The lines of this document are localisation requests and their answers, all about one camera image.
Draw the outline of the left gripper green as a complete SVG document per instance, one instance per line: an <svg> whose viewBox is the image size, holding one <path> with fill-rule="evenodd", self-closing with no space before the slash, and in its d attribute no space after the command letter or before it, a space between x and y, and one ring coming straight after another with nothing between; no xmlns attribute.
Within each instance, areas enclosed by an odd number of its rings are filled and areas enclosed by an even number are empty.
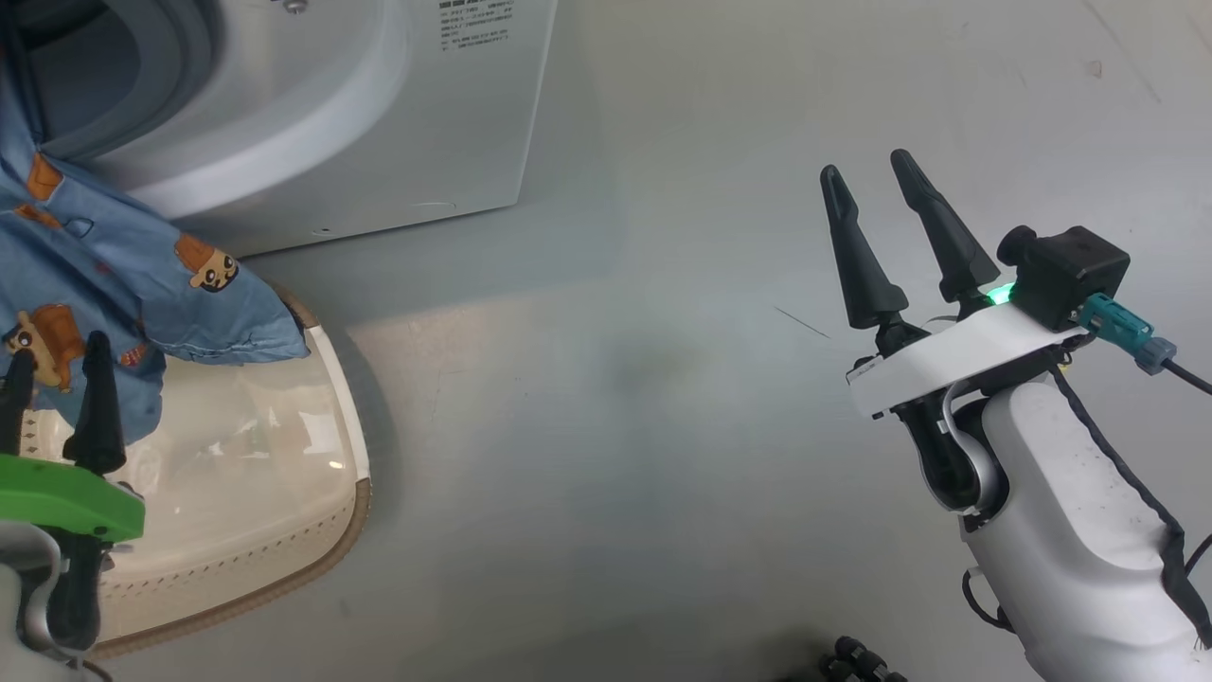
<svg viewBox="0 0 1212 682"><path fill-rule="evenodd" d="M104 478L126 463L114 367L109 338L95 329L82 359L80 414L62 449L74 466L16 457L35 386L32 350L18 350L2 377L2 566L17 578L19 642L38 653L85 653L95 646L109 554L144 532L142 497Z"/></svg>

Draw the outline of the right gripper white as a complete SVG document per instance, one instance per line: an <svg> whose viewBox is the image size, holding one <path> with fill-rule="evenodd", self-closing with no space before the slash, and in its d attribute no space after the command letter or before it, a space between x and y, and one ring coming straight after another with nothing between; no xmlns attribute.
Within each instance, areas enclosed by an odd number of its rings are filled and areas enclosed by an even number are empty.
<svg viewBox="0 0 1212 682"><path fill-rule="evenodd" d="M941 294L956 303L964 320L928 336L903 319L907 296L862 233L861 208L844 174L827 165L821 190L848 325L874 329L879 353L848 371L846 383L863 415L901 419L937 504L949 512L987 512L1004 491L1000 469L991 452L957 426L954 402L979 391L987 374L1011 376L1023 359L1064 346L1082 331L1052 332L1011 303L991 306L982 288L1000 269L987 250L909 151L891 151L890 164L934 251Z"/></svg>

